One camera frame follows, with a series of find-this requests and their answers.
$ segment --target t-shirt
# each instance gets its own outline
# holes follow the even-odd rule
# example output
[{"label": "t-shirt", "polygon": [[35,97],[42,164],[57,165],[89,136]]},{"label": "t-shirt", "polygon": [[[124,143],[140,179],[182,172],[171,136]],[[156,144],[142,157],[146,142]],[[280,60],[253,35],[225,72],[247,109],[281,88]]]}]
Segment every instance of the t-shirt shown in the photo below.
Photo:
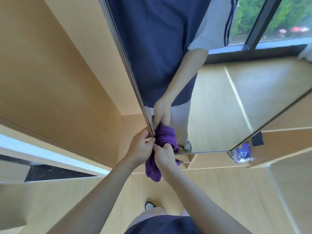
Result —
[{"label": "t-shirt", "polygon": [[[143,105],[165,93],[187,50],[228,44],[237,0],[108,0]],[[196,75],[172,106],[191,99]]]},{"label": "t-shirt", "polygon": [[160,215],[130,227],[125,234],[201,234],[189,216]]}]

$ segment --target hand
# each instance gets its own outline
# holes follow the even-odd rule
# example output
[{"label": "hand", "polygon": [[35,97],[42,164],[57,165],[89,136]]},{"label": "hand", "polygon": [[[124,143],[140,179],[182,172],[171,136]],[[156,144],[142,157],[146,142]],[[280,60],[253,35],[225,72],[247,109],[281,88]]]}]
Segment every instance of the hand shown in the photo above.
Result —
[{"label": "hand", "polygon": [[162,124],[169,126],[170,124],[170,108],[171,101],[166,100],[165,98],[160,98],[154,105],[154,121],[153,127],[157,128],[158,124],[161,122]]},{"label": "hand", "polygon": [[137,133],[130,143],[125,159],[129,159],[134,164],[135,168],[140,166],[151,156],[155,138],[151,138],[148,142],[145,141],[146,138],[150,137],[147,128],[145,128]]},{"label": "hand", "polygon": [[169,143],[165,144],[163,148],[154,144],[153,150],[155,151],[156,165],[158,166],[165,180],[166,174],[168,172],[175,172],[180,170],[175,161],[172,146]]}]

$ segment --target shoe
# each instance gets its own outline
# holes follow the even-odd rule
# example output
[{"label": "shoe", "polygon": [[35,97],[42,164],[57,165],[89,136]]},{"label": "shoe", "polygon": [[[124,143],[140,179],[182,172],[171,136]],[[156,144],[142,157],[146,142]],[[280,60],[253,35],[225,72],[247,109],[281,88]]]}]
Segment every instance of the shoe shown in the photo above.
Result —
[{"label": "shoe", "polygon": [[155,207],[156,207],[156,205],[154,205],[153,202],[150,202],[150,201],[146,201],[146,202],[145,202],[145,205],[144,205],[145,211],[146,211],[146,210],[149,210],[149,209],[151,209],[151,208],[155,208]]},{"label": "shoe", "polygon": [[192,151],[192,145],[189,141],[187,141],[186,145],[182,146],[182,148],[186,151],[186,152],[191,152]]}]

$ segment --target green trees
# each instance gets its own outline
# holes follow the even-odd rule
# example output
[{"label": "green trees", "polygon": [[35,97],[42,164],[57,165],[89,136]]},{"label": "green trees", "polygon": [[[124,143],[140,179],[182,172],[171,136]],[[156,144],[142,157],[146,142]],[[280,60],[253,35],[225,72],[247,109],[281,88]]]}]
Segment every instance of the green trees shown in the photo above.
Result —
[{"label": "green trees", "polygon": [[[248,35],[265,0],[239,0],[232,37]],[[312,0],[283,0],[267,27],[266,34],[294,26],[312,27]]]}]

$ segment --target navy blue shirt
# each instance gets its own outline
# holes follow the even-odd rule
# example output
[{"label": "navy blue shirt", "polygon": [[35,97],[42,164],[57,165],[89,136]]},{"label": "navy blue shirt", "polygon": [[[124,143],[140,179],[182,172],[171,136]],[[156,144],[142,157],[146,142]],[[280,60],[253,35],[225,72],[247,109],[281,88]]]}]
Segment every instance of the navy blue shirt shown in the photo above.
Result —
[{"label": "navy blue shirt", "polygon": [[130,227],[125,234],[201,234],[189,216],[160,215]]},{"label": "navy blue shirt", "polygon": [[[143,105],[165,93],[211,0],[108,0]],[[196,75],[172,106],[191,99]]]}]

